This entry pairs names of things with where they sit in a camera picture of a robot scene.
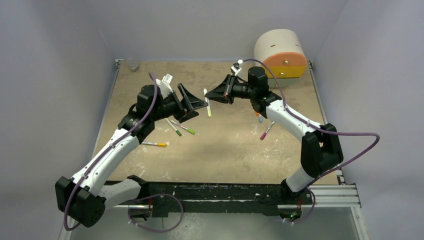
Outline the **pale yellow cap marker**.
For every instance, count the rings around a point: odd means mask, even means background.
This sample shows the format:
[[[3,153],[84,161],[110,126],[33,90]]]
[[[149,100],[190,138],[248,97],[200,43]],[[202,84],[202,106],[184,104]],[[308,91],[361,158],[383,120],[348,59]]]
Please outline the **pale yellow cap marker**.
[[[206,88],[204,88],[203,93],[204,93],[205,102],[207,103],[207,107],[206,107],[207,115],[208,115],[209,118],[211,118],[212,117],[212,111],[211,111],[211,106],[210,106],[210,100],[207,97],[208,90]]]

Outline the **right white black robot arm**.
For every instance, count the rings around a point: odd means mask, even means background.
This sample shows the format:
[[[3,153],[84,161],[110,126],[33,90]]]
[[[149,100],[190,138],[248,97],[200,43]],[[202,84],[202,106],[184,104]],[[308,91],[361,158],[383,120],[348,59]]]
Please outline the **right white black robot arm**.
[[[301,191],[344,159],[335,126],[301,119],[299,113],[284,104],[282,97],[270,91],[268,76],[260,66],[249,68],[246,82],[239,81],[235,75],[227,75],[205,97],[224,104],[232,104],[235,98],[249,99],[257,113],[282,126],[299,140],[300,167],[281,182],[280,196],[288,204],[298,200]]]

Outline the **magenta cap marker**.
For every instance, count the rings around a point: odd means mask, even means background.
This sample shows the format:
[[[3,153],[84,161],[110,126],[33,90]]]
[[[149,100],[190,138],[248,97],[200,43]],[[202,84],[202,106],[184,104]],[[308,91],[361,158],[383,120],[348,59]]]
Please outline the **magenta cap marker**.
[[[265,138],[266,138],[266,136],[267,136],[267,134],[269,133],[269,131],[272,129],[272,127],[274,126],[274,124],[275,124],[275,121],[272,121],[271,123],[270,123],[270,125],[267,127],[267,129],[266,129],[266,131],[261,135],[261,137],[260,137],[260,140],[262,141],[262,140],[264,140]]]

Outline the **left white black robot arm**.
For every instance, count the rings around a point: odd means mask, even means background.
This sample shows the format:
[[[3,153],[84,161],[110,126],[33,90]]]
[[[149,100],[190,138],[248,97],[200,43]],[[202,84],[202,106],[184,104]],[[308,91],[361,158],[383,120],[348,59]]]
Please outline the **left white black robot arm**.
[[[121,193],[105,193],[104,184],[118,165],[155,129],[155,122],[174,117],[183,123],[199,115],[198,109],[208,103],[191,94],[181,83],[177,85],[182,98],[171,89],[161,90],[156,84],[145,85],[136,103],[117,125],[112,137],[93,159],[72,177],[60,177],[54,185],[58,209],[64,213],[63,226],[72,231],[79,225],[95,225],[107,207],[132,200],[146,203],[149,191],[134,179],[120,182],[115,189]]]

